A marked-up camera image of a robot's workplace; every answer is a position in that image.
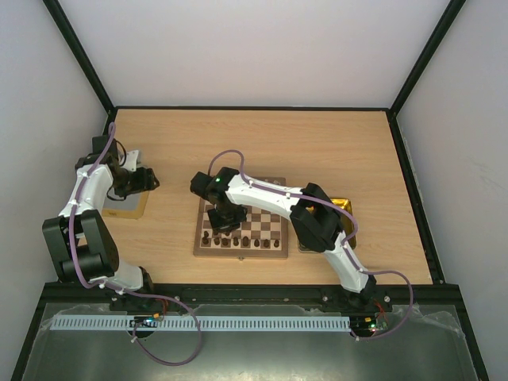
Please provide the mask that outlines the gold tin lid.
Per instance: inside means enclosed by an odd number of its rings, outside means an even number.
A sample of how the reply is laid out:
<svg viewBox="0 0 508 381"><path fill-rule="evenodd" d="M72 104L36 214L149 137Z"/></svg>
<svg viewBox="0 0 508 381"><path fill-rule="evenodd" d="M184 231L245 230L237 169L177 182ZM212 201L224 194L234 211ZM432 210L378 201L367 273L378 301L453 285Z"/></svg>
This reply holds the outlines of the gold tin lid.
<svg viewBox="0 0 508 381"><path fill-rule="evenodd" d="M102 208L103 217L139 219L144 215L148 192L131 194L123 201L106 198Z"/></svg>

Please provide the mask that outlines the wooden chess board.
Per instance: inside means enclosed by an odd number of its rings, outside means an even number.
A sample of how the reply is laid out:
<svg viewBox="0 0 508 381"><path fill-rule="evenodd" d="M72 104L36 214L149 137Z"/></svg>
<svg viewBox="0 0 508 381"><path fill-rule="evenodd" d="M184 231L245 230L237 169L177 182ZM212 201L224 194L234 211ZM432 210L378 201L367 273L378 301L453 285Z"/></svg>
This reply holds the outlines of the wooden chess board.
<svg viewBox="0 0 508 381"><path fill-rule="evenodd" d="M194 235L194 255L218 258L286 259L288 220L259 204L245 206L246 220L230 233L214 233L208 212L214 206L201 199Z"/></svg>

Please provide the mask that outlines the gold tin with pieces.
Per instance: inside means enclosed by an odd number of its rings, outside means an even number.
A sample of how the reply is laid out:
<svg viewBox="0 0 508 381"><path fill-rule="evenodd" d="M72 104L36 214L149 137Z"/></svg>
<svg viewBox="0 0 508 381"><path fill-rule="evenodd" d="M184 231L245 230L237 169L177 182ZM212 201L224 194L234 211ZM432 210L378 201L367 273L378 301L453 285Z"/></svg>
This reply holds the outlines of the gold tin with pieces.
<svg viewBox="0 0 508 381"><path fill-rule="evenodd" d="M349 214L353 215L352 202L350 199L348 199L348 198L331 198L331 202L334 205L339 206L341 209L347 211ZM349 235L353 232L354 224L349 217L341 214L341 224L343 225L344 230L347 235ZM356 236L350 238L348 240L348 242L349 242L352 249L356 248L356 246L357 246ZM310 250L306 246L304 246L300 241L298 241L298 251L299 252L310 252Z"/></svg>

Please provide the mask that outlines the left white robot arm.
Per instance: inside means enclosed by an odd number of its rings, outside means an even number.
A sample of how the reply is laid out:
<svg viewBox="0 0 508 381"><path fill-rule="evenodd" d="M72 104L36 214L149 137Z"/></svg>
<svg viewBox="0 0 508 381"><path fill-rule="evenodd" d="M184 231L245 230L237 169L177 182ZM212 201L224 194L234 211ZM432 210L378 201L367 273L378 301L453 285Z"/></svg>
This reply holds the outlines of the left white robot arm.
<svg viewBox="0 0 508 381"><path fill-rule="evenodd" d="M92 139L92 152L75 165L76 183L66 206L44 221L42 233L60 282L150 294L150 275L120 259L102 209L111 191L115 201L125 201L160 182L151 168L138 164L138 151L119 153L118 146L112 136Z"/></svg>

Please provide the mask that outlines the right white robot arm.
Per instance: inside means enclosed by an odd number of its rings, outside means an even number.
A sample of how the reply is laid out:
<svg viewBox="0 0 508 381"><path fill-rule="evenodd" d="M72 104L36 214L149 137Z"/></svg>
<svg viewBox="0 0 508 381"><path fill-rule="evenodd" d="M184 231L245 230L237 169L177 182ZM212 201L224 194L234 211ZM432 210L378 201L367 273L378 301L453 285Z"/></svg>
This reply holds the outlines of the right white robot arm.
<svg viewBox="0 0 508 381"><path fill-rule="evenodd" d="M254 208L288 220L298 241L328 260L352 309L365 310L373 303L375 277L368 274L348 242L341 222L344 211L318 185L284 187L223 167L215 176L197 172L190 181L190 192L211 203L207 215L213 233L239 229L247 221L248 210Z"/></svg>

